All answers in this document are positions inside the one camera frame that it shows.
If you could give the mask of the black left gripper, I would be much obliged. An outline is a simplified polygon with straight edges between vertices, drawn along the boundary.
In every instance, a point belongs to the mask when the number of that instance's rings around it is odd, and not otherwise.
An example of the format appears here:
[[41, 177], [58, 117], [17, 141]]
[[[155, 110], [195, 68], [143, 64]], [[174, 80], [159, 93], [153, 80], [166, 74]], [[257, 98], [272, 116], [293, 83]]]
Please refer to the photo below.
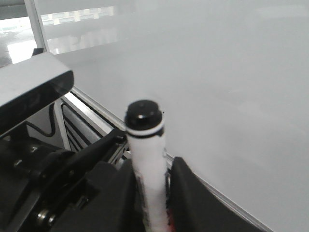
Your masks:
[[99, 164], [109, 163], [125, 143], [121, 130], [112, 130], [79, 151], [35, 138], [1, 140], [0, 230], [48, 228], [48, 218], [62, 213], [83, 178]]

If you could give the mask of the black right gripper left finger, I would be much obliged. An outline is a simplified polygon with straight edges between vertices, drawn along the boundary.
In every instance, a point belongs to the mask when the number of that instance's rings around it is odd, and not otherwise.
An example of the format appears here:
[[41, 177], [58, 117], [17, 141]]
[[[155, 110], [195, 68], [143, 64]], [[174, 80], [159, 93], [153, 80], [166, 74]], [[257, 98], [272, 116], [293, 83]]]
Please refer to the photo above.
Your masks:
[[97, 196], [83, 209], [69, 209], [52, 232], [144, 232], [136, 209], [136, 178], [127, 159]]

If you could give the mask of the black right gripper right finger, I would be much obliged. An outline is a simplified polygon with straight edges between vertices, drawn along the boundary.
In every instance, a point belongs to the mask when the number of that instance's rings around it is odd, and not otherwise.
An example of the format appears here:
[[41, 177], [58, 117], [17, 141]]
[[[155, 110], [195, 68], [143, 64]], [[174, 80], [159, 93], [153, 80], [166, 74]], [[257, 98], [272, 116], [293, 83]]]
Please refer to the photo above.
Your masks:
[[169, 171], [168, 214], [172, 232], [263, 232], [202, 184], [182, 157]]

